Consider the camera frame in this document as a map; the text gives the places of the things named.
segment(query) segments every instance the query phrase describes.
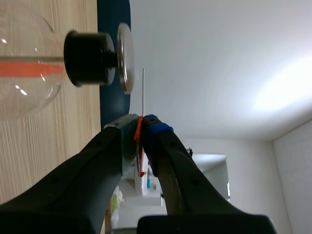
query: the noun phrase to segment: round glass bulb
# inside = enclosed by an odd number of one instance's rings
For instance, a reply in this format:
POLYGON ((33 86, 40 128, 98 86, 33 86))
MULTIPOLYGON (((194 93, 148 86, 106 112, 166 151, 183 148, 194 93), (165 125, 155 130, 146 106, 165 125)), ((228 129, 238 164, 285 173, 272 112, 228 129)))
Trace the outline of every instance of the round glass bulb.
POLYGON ((65 79, 63 46, 47 21, 16 0, 0 1, 0 119, 44 108, 65 79))

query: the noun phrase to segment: white wall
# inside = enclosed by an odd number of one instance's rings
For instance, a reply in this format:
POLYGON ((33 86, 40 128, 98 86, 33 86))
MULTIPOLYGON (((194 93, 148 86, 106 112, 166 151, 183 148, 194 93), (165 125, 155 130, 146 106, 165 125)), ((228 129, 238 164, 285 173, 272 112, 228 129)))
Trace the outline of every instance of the white wall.
POLYGON ((252 214, 267 215, 279 234, 290 234, 273 145, 264 141, 181 139, 195 153, 226 155, 231 203, 252 214))
POLYGON ((214 188, 225 198, 228 199, 228 169, 226 163, 214 167, 204 173, 214 188))
POLYGON ((312 233, 312 121, 274 142, 293 234, 312 233))

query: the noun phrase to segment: metal disc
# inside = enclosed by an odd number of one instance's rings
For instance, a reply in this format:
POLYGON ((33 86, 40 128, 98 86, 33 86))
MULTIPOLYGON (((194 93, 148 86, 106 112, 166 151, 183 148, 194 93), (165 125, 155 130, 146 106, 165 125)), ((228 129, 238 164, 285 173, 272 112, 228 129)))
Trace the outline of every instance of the metal disc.
POLYGON ((135 79, 134 50, 130 28, 121 23, 117 33, 117 61, 121 87, 125 94, 130 94, 135 79))

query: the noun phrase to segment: wood grain surface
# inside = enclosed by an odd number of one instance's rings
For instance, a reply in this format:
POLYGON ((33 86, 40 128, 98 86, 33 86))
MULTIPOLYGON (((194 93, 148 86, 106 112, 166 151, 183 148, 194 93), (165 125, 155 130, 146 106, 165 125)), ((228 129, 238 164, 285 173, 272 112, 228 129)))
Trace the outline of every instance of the wood grain surface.
MULTIPOLYGON (((97 31, 96 0, 20 0, 65 37, 71 29, 97 31)), ((69 79, 44 110, 0 121, 0 203, 21 194, 100 131, 99 87, 69 79)))

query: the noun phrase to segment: orange stripe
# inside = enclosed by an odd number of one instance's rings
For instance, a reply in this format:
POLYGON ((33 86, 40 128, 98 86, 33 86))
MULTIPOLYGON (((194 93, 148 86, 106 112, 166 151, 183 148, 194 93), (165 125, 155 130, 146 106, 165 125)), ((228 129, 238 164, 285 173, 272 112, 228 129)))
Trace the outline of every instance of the orange stripe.
POLYGON ((38 78, 63 74, 62 65, 51 65, 46 63, 30 62, 0 62, 0 78, 38 78))

